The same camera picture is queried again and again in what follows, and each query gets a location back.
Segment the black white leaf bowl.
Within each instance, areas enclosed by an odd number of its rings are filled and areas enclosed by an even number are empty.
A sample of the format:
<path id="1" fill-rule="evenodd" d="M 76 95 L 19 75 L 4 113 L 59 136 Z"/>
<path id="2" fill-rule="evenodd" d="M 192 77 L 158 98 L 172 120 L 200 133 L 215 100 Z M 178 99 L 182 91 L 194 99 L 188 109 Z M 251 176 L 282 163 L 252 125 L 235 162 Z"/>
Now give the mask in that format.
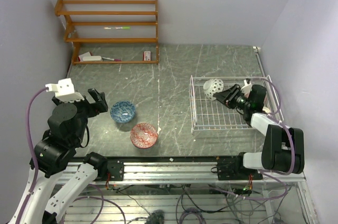
<path id="1" fill-rule="evenodd" d="M 203 85 L 203 91 L 206 99 L 208 100 L 216 100 L 213 96 L 215 93 L 222 92 L 224 89 L 224 83 L 221 79 L 212 78 L 206 81 Z"/>

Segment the blue patterned bowl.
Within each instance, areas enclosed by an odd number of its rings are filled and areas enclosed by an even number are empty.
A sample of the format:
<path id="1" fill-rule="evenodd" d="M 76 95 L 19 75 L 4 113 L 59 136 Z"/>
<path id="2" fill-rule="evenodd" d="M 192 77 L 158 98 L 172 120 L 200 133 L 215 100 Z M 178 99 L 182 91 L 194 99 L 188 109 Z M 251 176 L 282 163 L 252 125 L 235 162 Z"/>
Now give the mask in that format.
<path id="1" fill-rule="evenodd" d="M 117 123 L 128 123 L 136 114 L 136 107 L 130 101 L 119 101 L 110 109 L 111 118 Z"/>

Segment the pink floral patterned bowl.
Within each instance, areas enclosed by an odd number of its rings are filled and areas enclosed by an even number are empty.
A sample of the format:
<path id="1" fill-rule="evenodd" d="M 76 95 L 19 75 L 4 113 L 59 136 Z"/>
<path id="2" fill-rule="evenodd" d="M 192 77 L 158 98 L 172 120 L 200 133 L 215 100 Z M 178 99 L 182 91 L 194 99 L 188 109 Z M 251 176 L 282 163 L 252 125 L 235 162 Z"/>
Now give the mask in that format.
<path id="1" fill-rule="evenodd" d="M 271 109 L 269 108 L 268 105 L 264 105 L 263 108 L 262 108 L 262 112 L 265 113 L 265 114 L 269 114 L 269 113 L 271 113 Z"/>

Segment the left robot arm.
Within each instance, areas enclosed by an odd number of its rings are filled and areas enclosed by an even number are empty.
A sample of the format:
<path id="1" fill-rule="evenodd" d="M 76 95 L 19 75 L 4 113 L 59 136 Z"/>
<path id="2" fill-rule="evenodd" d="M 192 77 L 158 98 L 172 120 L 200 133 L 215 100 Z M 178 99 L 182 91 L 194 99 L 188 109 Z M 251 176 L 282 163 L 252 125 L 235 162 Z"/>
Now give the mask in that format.
<path id="1" fill-rule="evenodd" d="M 56 193 L 52 191 L 78 148 L 84 136 L 89 136 L 88 119 L 108 110 L 104 92 L 94 88 L 88 93 L 90 103 L 74 90 L 70 99 L 60 91 L 52 98 L 56 107 L 48 119 L 49 129 L 42 140 L 33 145 L 30 125 L 26 126 L 31 152 L 29 178 L 10 223 L 60 223 L 69 205 L 94 180 L 102 180 L 108 173 L 106 157 L 91 152 L 79 165 L 75 175 Z"/>

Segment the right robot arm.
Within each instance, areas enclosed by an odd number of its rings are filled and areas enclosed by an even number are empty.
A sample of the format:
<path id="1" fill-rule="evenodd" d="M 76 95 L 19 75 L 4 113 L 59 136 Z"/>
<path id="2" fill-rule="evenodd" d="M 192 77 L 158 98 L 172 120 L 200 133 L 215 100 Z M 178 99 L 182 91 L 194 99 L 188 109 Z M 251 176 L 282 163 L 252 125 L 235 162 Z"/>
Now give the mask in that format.
<path id="1" fill-rule="evenodd" d="M 252 85 L 245 96 L 239 85 L 214 93 L 214 98 L 229 109 L 242 111 L 245 122 L 264 137 L 261 152 L 242 153 L 242 161 L 233 166 L 234 176 L 245 179 L 252 170 L 273 171 L 282 175 L 300 174 L 305 166 L 304 132 L 289 127 L 263 111 L 267 90 Z"/>

